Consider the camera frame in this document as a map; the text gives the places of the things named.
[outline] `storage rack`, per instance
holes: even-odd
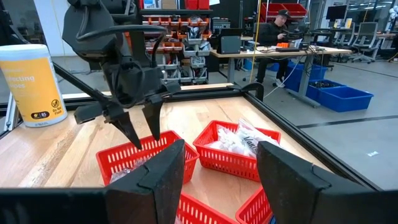
[[[157,49],[157,63],[164,71],[165,82],[179,82],[181,85],[208,83],[206,58],[210,50],[201,50],[200,44],[210,37],[210,14],[212,10],[188,9],[143,9],[142,23],[165,26],[169,33]],[[200,16],[202,22],[191,21],[191,16]],[[189,39],[187,27],[200,27],[201,38]],[[153,54],[154,42],[149,40],[159,36],[156,33],[145,33],[146,49]],[[193,57],[200,57],[200,63],[193,63]]]

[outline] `red storage bin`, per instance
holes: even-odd
[[[191,10],[197,10],[198,0],[185,0],[185,8]]]
[[[228,174],[236,175],[238,177],[243,177],[259,182],[260,178],[257,171],[257,160],[255,158],[212,149],[205,146],[218,140],[218,124],[234,132],[238,128],[238,124],[227,123],[223,121],[210,122],[210,124],[200,133],[200,135],[193,142],[193,145],[196,147],[200,155],[200,164],[203,167],[209,169],[218,170]],[[279,132],[260,128],[257,128],[257,130],[267,136],[270,136],[277,142],[280,142],[281,134]]]
[[[282,5],[289,11],[291,16],[305,16],[307,13],[307,10],[301,4],[283,3]]]
[[[113,173],[126,167],[132,167],[137,159],[150,158],[158,154],[178,139],[182,138],[174,131],[166,131],[160,134],[160,141],[156,141],[153,136],[140,139],[142,150],[137,149],[129,142],[97,152],[96,158],[104,184],[109,184]],[[184,184],[191,180],[198,157],[199,154],[189,144],[185,143]]]
[[[272,218],[272,210],[264,189],[261,187],[242,205],[235,214],[240,224],[268,224]]]
[[[210,0],[198,0],[198,9],[209,9]]]
[[[178,204],[177,217],[186,224],[235,224],[236,222],[227,216],[217,212],[204,203],[191,196],[181,193]]]
[[[278,15],[279,10],[283,10],[283,9],[286,9],[283,4],[269,3],[268,16],[276,16],[276,15]],[[267,12],[267,3],[262,3],[261,4],[261,16],[263,19],[266,18],[266,12]]]

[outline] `disinfecting wipes container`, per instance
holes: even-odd
[[[0,69],[26,126],[48,126],[67,117],[47,46],[0,46]]]

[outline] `robotic arm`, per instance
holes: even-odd
[[[105,117],[106,123],[117,127],[139,149],[141,144],[128,112],[123,109],[143,103],[142,109],[152,135],[160,138],[160,109],[163,97],[180,90],[178,83],[164,84],[162,71],[157,67],[155,54],[150,58],[145,51],[144,32],[160,33],[153,52],[167,31],[161,26],[142,25],[136,2],[131,0],[68,0],[63,39],[73,51],[87,62],[99,63],[111,90],[112,97],[104,96],[75,79],[74,85],[98,102],[76,110],[78,124]],[[118,25],[125,22],[132,25]],[[130,52],[123,32],[133,32],[137,42]]]

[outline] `table leg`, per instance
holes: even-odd
[[[292,90],[287,90],[290,94],[296,96],[298,99],[304,101],[305,103],[308,103],[310,105],[312,105],[314,108],[317,108],[320,106],[320,104],[314,100],[311,100],[310,98],[308,98],[306,95],[307,93],[307,87],[308,87],[308,83],[310,81],[310,77],[308,77],[308,75],[305,73],[305,71],[311,71],[311,62],[313,61],[313,55],[308,55],[305,58],[305,62],[304,62],[304,70],[303,70],[303,74],[301,76],[301,81],[300,81],[300,89],[298,90],[298,92],[296,91],[292,91]]]
[[[228,83],[234,83],[235,82],[235,60],[233,58],[229,58],[228,61],[228,77],[227,77]]]

